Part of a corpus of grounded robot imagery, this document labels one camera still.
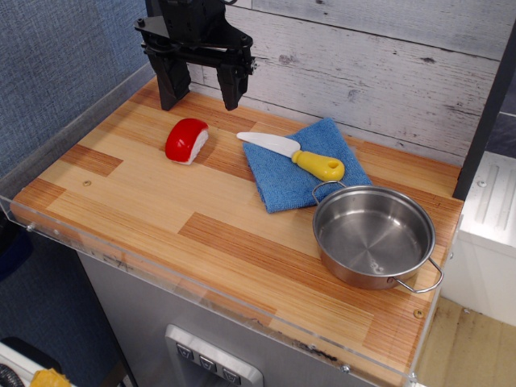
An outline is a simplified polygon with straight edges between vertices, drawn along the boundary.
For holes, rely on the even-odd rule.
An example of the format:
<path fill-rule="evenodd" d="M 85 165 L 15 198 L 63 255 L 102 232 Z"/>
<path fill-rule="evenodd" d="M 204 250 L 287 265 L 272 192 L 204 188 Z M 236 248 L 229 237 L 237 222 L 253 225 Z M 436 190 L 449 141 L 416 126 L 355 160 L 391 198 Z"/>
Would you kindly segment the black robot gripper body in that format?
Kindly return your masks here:
<path fill-rule="evenodd" d="M 149 55 L 222 69 L 236 67 L 241 77 L 253 74 L 252 37 L 226 20 L 226 1 L 159 1 L 158 14 L 137 19 Z"/>

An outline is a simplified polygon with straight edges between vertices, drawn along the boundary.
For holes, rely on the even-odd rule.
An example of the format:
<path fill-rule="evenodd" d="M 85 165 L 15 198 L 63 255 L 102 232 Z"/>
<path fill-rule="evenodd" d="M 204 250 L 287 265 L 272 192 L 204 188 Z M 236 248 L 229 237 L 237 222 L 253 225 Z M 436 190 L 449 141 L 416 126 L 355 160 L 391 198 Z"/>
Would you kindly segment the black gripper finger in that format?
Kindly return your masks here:
<path fill-rule="evenodd" d="M 158 56 L 149 50 L 146 54 L 157 77 L 161 109 L 170 110 L 189 92 L 187 64 L 183 60 Z"/>
<path fill-rule="evenodd" d="M 217 79 L 225 108 L 234 110 L 248 90 L 249 68 L 242 64 L 222 62 L 217 67 Z"/>

